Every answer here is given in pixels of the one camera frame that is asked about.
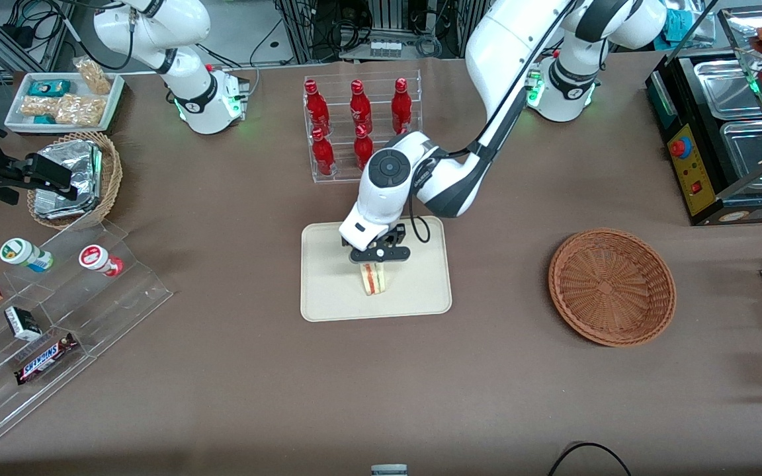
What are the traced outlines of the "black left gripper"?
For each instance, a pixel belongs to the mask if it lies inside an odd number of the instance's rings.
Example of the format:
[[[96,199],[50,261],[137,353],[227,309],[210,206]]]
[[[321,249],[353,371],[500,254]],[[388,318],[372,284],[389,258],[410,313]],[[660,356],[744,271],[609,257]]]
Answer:
[[[406,226],[395,225],[387,233],[371,241],[366,250],[352,247],[349,259],[357,264],[360,273],[363,273],[363,263],[383,263],[383,272],[387,273],[391,269],[389,262],[404,262],[411,256],[410,248],[402,245],[405,236]]]

